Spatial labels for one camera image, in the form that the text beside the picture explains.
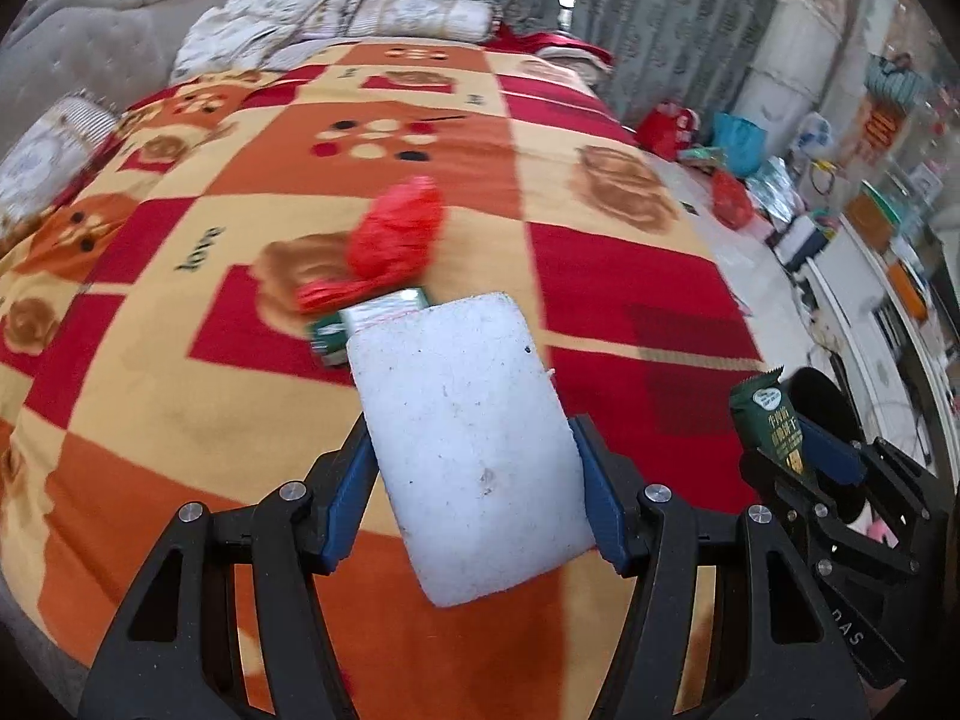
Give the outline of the dark green snack packet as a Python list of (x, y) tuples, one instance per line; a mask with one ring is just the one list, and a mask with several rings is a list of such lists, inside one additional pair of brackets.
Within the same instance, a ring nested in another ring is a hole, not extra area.
[(781, 374), (778, 367), (737, 383), (729, 395), (729, 411), (745, 450), (758, 450), (789, 472), (804, 476), (802, 429), (781, 385)]

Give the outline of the white foam block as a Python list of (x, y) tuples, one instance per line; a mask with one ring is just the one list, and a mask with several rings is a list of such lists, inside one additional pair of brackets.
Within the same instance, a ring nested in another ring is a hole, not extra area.
[(464, 605), (590, 550), (583, 461), (523, 312), (487, 293), (364, 328), (348, 364), (428, 600)]

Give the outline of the green white small box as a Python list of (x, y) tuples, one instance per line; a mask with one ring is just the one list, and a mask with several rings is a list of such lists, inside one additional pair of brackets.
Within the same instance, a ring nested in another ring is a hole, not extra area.
[(347, 343), (364, 328), (430, 307), (427, 291), (409, 286), (377, 298), (348, 305), (308, 325), (311, 351), (327, 367), (343, 366), (348, 361)]

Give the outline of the red plastic bag on floor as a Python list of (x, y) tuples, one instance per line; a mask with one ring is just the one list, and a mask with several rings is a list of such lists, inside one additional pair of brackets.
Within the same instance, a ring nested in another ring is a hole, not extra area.
[(732, 231), (740, 231), (754, 219), (754, 205), (747, 188), (726, 169), (718, 169), (711, 177), (711, 211), (716, 220)]

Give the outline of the patchwork orange red blanket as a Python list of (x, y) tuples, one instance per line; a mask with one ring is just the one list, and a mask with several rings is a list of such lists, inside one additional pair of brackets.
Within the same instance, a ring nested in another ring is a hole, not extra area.
[(2, 621), (55, 704), (178, 505), (254, 504), (342, 444), (358, 395), (299, 298), (410, 177), (446, 205), (428, 296), (508, 294), (568, 411), (742, 511), (727, 397), (760, 353), (658, 172), (573, 73), (466, 44), (342, 44), (132, 106), (2, 250)]

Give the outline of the teal bag on floor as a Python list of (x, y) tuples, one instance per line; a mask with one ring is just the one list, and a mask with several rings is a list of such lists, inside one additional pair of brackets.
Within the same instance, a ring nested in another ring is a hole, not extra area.
[(766, 132), (743, 117), (716, 112), (713, 117), (713, 145), (722, 149), (727, 171), (747, 179), (763, 163)]

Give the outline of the red gift bag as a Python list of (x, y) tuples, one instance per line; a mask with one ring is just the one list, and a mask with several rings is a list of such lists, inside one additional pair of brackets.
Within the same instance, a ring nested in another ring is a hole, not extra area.
[(675, 161), (693, 145), (700, 130), (700, 116), (690, 107), (674, 101), (658, 104), (635, 130), (635, 143), (661, 160)]

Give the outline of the striped hanging bag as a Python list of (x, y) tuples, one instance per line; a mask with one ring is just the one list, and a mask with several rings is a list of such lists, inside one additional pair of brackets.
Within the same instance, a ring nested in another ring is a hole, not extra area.
[(872, 54), (864, 86), (876, 103), (907, 114), (928, 91), (929, 80), (914, 68), (909, 52), (893, 57)]

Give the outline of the red plastic bag ball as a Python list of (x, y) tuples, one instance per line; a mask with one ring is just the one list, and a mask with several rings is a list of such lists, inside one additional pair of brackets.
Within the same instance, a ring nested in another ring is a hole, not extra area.
[(377, 195), (350, 232), (343, 280), (316, 278), (296, 290), (301, 314), (342, 309), (418, 277), (431, 262), (443, 226), (443, 193), (428, 176), (413, 176)]

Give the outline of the red folded quilt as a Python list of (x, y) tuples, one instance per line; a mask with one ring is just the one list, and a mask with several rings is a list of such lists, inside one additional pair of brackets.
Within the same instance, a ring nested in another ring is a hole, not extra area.
[(511, 26), (501, 23), (485, 47), (512, 54), (529, 54), (539, 59), (573, 70), (587, 86), (595, 88), (612, 75), (615, 59), (607, 49), (581, 41), (566, 32), (529, 32), (517, 34)]

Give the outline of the lace bolster pillow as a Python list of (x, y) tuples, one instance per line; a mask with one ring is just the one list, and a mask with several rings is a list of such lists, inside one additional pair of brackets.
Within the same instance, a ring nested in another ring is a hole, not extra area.
[(112, 110), (84, 94), (57, 99), (3, 156), (3, 234), (46, 210), (117, 125)]

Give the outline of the beige tufted headboard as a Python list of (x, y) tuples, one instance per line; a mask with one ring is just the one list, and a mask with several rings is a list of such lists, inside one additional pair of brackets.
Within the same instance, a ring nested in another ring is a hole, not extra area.
[(2, 148), (68, 93), (112, 110), (166, 88), (184, 37), (224, 0), (34, 0), (2, 41)]

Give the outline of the white patterned pillow left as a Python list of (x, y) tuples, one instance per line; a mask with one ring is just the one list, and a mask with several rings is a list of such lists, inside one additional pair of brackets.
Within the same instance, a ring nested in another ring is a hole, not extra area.
[(199, 16), (179, 47), (169, 80), (204, 73), (259, 70), (301, 39), (332, 39), (348, 0), (226, 0)]

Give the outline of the white patterned pillow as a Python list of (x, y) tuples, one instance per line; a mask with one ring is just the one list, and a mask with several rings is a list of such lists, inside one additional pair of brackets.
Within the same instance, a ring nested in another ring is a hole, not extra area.
[(301, 39), (332, 39), (348, 0), (226, 0), (199, 16), (179, 47), (169, 80), (204, 73), (259, 70)]
[(483, 44), (493, 37), (500, 21), (500, 7), (488, 0), (358, 0), (343, 36)]

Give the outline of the white patterned pillow right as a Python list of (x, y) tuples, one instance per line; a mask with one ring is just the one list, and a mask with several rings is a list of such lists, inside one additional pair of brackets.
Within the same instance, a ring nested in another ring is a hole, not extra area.
[(343, 36), (483, 44), (493, 37), (500, 21), (500, 7), (488, 0), (358, 0)]

